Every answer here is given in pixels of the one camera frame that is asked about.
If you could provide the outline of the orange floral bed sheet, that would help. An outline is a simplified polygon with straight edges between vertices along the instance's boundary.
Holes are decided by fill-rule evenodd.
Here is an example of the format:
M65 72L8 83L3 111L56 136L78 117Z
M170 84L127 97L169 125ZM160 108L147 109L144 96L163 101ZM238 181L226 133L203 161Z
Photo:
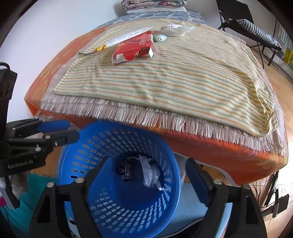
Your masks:
M110 120L157 133L175 153L215 167L234 185L263 179L288 163L285 132L259 138L228 125L157 109L56 95L53 87L76 59L78 50L103 40L112 30L110 26L99 27L74 39L49 62L24 98L34 116L68 120L79 128L96 120Z

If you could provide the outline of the teal cloth on floor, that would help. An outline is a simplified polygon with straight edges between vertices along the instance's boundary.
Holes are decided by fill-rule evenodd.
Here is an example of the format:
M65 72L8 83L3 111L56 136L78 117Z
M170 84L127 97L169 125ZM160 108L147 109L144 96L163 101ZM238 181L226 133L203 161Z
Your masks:
M30 174L27 179L28 191L20 196L20 207L13 210L1 207L4 218L17 237L28 236L31 218L47 183L58 183L57 178L37 174Z

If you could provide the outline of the black folding chair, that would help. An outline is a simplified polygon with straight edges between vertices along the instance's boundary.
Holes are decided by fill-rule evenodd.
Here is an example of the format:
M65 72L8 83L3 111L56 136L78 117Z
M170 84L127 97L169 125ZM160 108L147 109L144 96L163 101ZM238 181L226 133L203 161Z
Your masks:
M216 0L216 4L221 22L219 29L225 31L229 28L255 41L254 48L258 48L260 55L263 55L265 48L269 48L272 51L272 56L268 60L270 66L277 52L282 49L281 45L273 35L267 34L254 24L248 5L235 0Z

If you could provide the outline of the colourful toothpaste tube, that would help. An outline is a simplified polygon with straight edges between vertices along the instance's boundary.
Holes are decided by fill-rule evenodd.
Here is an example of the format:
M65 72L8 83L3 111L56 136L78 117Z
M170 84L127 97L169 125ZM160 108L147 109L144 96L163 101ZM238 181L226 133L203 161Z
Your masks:
M158 43L166 41L167 36L165 34L153 34L153 40Z

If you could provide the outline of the black wrapper in basket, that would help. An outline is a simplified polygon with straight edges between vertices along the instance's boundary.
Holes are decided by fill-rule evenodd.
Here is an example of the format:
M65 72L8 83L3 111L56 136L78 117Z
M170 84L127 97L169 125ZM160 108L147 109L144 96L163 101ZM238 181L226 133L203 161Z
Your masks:
M116 173L121 176L123 182L127 182L132 179L135 160L136 159L134 157L124 159L116 168Z

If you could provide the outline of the fringed pink woven blanket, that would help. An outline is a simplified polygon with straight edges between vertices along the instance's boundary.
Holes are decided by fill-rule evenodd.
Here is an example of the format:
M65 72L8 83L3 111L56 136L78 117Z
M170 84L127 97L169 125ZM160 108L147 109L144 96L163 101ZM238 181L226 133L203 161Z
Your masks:
M184 36L155 43L154 55L113 64L110 47L93 50L125 33L171 20L133 20L97 28L89 42L73 41L41 108L160 128L286 156L284 114L270 81L245 42L213 27L191 27Z

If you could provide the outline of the striped cushion on chair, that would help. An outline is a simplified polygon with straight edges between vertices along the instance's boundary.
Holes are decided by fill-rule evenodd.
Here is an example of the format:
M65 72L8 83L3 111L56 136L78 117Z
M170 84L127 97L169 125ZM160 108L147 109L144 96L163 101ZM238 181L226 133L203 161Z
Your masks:
M244 31L246 37L250 37L255 41L277 50L281 49L280 43L271 35L265 33L262 29L247 19L236 20L238 26Z

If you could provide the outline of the striped yellow towel blanket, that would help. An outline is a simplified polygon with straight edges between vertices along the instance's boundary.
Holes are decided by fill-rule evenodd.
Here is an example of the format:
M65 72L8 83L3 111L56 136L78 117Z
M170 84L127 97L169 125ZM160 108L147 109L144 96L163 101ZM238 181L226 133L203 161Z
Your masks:
M278 128L275 94L260 63L244 43L213 27L190 23L184 36L155 43L153 56L120 64L112 62L115 47L94 51L122 34L169 24L141 19L109 27L81 51L54 92L172 111L258 137Z

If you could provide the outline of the folded floral quilt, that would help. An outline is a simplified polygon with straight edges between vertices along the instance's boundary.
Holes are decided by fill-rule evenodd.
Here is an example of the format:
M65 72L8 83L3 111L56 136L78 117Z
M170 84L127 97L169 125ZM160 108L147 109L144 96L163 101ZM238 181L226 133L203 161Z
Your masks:
M186 5L185 0L176 1L176 0L123 0L121 2L122 9L129 11L134 9L143 9L143 8L181 8Z

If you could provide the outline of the white Kobe wrapper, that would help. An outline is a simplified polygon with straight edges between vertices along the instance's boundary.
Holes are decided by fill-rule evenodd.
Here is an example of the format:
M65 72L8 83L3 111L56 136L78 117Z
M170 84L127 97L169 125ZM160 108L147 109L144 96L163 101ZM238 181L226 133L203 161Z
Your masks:
M169 25L161 27L160 29L161 29L161 31L165 31L167 29L178 29L181 27L182 27L182 25L179 25L179 24L169 24Z

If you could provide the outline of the red medicine box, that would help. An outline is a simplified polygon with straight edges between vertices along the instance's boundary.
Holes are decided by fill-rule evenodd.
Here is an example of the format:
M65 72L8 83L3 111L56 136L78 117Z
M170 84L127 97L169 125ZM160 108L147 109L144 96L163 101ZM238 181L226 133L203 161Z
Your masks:
M119 43L112 55L112 63L130 62L144 55L152 58L154 56L153 48L153 35L152 31L149 30Z

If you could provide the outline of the white plastic bag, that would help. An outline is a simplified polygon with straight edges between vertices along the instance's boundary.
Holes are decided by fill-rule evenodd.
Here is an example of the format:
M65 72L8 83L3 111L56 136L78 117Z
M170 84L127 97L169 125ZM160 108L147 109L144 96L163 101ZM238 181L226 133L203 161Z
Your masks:
M165 31L162 31L166 36L168 37L182 37L185 35L186 32L193 30L194 26L186 26L182 25L181 28L178 29L167 29Z

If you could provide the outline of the blue plastic trash basket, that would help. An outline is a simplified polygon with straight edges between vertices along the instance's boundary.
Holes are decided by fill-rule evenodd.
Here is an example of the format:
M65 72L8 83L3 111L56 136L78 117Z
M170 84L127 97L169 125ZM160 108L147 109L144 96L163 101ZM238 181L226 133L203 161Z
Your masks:
M153 158L164 191L144 186L139 155ZM156 237L178 206L181 174L167 143L153 132L109 121L96 121L79 132L79 140L63 147L58 164L60 184L85 177L108 157L88 189L87 203L103 237ZM123 182L116 168L134 157L133 177Z

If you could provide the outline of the clear plastic trash in basket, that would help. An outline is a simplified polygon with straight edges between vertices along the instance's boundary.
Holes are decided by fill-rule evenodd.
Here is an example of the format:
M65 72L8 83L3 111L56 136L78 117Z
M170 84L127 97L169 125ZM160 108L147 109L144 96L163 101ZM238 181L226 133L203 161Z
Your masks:
M164 191L164 188L160 182L160 168L155 160L153 158L139 155L139 161L142 166L144 186L147 188L157 188L159 191Z

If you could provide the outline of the light blue floor mat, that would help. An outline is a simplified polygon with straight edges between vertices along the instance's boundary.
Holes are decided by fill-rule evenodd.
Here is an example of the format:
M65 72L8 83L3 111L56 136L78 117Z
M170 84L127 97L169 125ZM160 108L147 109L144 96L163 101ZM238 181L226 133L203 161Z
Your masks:
M208 208L199 201L192 184L183 183L179 203L172 220L157 237L171 237L203 220Z

